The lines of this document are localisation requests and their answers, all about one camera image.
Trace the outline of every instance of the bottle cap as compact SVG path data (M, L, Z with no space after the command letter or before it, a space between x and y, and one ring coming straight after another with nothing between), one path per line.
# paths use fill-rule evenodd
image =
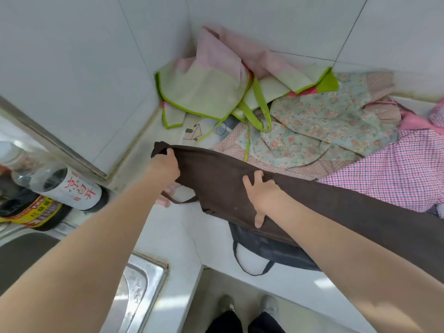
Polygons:
M0 141L0 163L8 166L8 163L17 159L23 150L12 142Z

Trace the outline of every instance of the sink basin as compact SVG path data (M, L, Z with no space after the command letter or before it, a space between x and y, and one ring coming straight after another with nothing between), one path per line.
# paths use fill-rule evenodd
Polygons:
M74 229L61 223L44 233L17 225L3 231L0 234L0 295ZM100 333L140 332L166 274L167 269L161 264L133 253Z

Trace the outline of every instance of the forearm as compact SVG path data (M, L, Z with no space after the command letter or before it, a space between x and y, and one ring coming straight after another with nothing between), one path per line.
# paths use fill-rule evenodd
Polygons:
M0 298L2 325L17 332L98 332L163 188L147 175L50 250ZM14 308L29 294L33 301ZM31 320L24 313L33 313Z
M443 326L443 286L421 269L282 191L267 204L266 214L378 332L437 332Z

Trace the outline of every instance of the gray shoe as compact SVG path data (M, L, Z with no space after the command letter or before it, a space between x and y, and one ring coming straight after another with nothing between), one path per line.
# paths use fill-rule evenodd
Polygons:
M219 306L218 306L220 313L224 313L226 311L233 311L234 312L234 299L233 297L229 296L228 294L223 295L219 299Z
M269 294L266 294L262 297L261 305L259 307L260 313L266 312L270 316L272 316L277 322L279 322L279 307L278 307L278 300L270 296Z

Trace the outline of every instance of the bottle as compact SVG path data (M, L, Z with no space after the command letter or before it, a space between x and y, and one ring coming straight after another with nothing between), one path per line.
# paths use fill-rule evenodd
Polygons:
M69 206L17 185L11 171L0 166L0 223L14 222L46 231L58 225L70 210Z
M0 163L12 170L16 184L73 208L96 212L108 203L108 192L103 187L43 153L27 152L1 141Z

